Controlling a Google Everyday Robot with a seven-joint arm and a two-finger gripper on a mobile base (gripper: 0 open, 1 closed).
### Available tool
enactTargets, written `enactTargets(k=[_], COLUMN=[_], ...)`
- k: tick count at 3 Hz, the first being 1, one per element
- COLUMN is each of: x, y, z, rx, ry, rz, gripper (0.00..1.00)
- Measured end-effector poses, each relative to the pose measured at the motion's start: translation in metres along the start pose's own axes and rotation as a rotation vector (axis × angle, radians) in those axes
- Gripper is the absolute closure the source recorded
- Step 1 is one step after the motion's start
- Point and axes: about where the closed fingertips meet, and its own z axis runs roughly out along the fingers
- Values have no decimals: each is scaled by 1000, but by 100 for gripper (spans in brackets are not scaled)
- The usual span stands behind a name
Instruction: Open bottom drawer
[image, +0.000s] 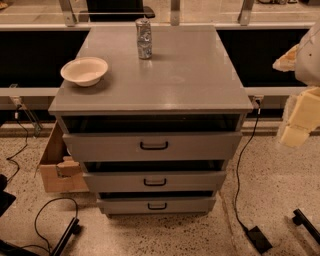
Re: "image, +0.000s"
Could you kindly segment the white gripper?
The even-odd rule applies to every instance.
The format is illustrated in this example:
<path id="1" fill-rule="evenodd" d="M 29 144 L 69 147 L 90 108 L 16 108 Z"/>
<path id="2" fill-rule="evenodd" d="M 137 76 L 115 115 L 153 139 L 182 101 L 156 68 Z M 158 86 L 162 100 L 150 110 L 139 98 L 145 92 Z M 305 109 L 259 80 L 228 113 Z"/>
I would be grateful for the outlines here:
<path id="1" fill-rule="evenodd" d="M 279 142 L 291 148 L 300 147 L 319 126 L 320 88 L 312 87 L 289 97 L 279 128 Z"/>

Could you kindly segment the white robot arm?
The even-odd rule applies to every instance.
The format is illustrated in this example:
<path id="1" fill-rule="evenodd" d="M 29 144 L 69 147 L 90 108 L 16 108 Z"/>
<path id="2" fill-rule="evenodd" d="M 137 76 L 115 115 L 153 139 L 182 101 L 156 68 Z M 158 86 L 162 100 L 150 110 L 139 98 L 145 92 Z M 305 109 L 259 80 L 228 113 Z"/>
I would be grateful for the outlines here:
<path id="1" fill-rule="evenodd" d="M 293 71 L 295 78 L 307 86 L 287 100 L 278 130 L 280 144 L 297 148 L 320 126 L 320 21 L 272 67 L 282 72 Z"/>

